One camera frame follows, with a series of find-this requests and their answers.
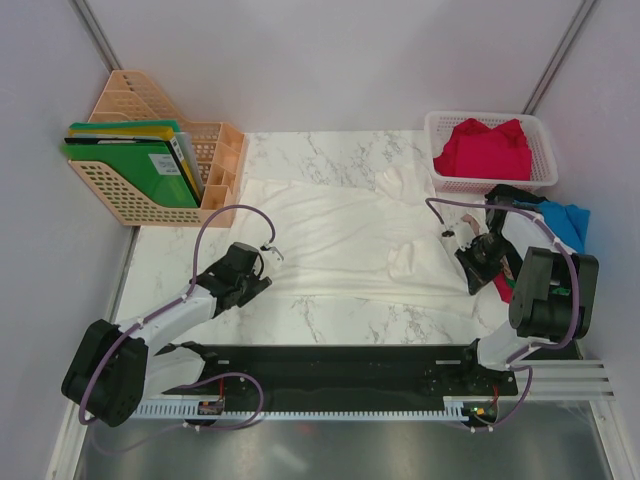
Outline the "white t shirt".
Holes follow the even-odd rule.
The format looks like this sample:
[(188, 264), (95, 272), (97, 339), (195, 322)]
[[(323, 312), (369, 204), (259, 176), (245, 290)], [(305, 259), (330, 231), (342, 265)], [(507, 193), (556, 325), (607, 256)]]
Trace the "white t shirt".
[(424, 203), (418, 184), (396, 168), (376, 191), (297, 181), (246, 182), (230, 239), (284, 256), (273, 290), (285, 296), (356, 298), (461, 316), (503, 314), (494, 285), (472, 295), (456, 263), (455, 239)]

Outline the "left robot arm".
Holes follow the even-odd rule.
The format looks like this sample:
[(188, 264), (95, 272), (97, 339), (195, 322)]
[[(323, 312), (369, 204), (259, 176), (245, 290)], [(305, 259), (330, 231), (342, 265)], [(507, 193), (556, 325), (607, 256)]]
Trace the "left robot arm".
[(267, 289), (266, 253), (235, 242), (166, 305), (122, 325), (103, 319), (90, 324), (61, 385), (78, 405), (80, 423), (119, 426), (142, 400), (185, 383), (198, 393), (215, 389), (218, 367), (197, 347), (171, 342)]

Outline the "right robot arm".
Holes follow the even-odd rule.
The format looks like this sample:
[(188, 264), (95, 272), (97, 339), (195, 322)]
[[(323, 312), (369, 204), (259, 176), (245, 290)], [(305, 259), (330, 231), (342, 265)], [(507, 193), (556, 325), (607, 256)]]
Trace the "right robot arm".
[(539, 350), (561, 350), (589, 330), (599, 262), (592, 255), (572, 253), (543, 217), (507, 205), (482, 206), (494, 222), (512, 213), (529, 220), (550, 241), (548, 248), (530, 246), (520, 267), (508, 305), (508, 319), (491, 335), (466, 348), (458, 381), (467, 392), (483, 392), (495, 372)]

